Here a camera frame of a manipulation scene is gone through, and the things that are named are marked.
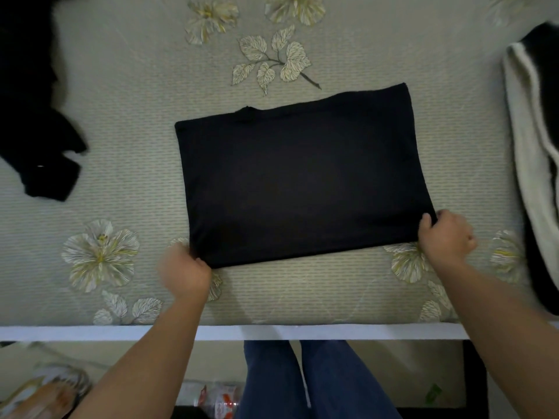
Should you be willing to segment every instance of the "person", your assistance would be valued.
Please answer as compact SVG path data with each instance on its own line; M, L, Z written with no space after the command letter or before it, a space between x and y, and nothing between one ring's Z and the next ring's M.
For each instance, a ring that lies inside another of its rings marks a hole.
M466 219L441 211L419 224L419 243L487 370L521 418L559 416L559 331L512 288L466 263L476 248ZM103 376L72 419L169 418L208 295L211 269L173 246L160 264L174 302ZM303 381L287 341L247 341L238 419L395 418L396 409L345 341L302 341Z

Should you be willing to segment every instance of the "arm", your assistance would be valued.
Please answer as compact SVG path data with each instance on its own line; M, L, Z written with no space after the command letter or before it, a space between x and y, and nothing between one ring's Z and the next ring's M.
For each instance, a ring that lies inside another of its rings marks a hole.
M442 211L435 226L423 216L419 242L487 370L519 415L556 418L559 331L509 285L466 263L477 246L472 232L465 218Z
M210 289L211 269L176 245L164 257L160 274L174 303L110 368L71 419L171 416Z

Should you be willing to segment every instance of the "forearm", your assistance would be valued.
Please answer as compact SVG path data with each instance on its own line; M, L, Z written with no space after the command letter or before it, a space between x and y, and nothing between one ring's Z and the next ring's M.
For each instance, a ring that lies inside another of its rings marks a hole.
M523 418L559 412L559 332L512 289L467 264L438 265L465 330Z
M103 376L72 419L168 419L203 308L188 298L175 301Z

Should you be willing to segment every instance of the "person's right arm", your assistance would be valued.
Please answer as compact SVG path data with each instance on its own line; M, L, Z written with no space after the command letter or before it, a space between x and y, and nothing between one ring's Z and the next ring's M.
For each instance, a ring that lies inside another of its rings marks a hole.
M476 248L465 218L428 214L419 243L487 370L523 419L559 417L559 331L513 289L466 263Z

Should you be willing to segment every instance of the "blue jeans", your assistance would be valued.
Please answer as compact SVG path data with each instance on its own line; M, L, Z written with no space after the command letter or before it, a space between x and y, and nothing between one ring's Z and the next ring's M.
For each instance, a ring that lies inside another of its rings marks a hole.
M247 384L235 419L400 419L345 341L301 341L303 378L289 341L245 341Z

